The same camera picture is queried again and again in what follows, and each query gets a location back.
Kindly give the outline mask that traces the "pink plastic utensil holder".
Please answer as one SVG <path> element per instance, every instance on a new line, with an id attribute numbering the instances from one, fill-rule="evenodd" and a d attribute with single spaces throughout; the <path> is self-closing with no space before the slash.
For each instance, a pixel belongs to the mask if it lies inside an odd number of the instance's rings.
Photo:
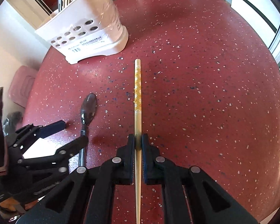
<path id="1" fill-rule="evenodd" d="M 128 31 L 113 0 L 73 0 L 54 12 L 35 33 L 69 64 L 120 53 L 128 42 Z"/>

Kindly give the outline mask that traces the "stacked pink plastic stools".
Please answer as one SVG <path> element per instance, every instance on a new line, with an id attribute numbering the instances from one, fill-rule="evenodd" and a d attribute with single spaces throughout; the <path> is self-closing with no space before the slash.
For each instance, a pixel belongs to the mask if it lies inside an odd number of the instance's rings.
<path id="1" fill-rule="evenodd" d="M 17 105 L 25 108 L 38 71 L 21 66 L 13 76 L 8 89 L 8 97 Z"/>

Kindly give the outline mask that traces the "yellow-patterned chopstick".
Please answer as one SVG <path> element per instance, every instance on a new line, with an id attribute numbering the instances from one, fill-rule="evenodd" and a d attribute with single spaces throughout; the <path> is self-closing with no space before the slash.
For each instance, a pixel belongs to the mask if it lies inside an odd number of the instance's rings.
<path id="1" fill-rule="evenodd" d="M 136 188 L 136 223 L 141 223 L 141 60 L 135 60 L 134 74 L 134 136 L 135 136 L 135 188 Z"/>

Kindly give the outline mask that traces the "black plastic bag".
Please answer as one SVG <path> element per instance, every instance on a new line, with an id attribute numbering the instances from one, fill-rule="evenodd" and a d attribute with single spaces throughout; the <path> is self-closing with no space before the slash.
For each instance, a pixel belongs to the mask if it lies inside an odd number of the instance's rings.
<path id="1" fill-rule="evenodd" d="M 6 119 L 3 122 L 2 130 L 4 136 L 14 133 L 23 120 L 23 114 L 20 111 L 15 111 L 7 114 Z"/>

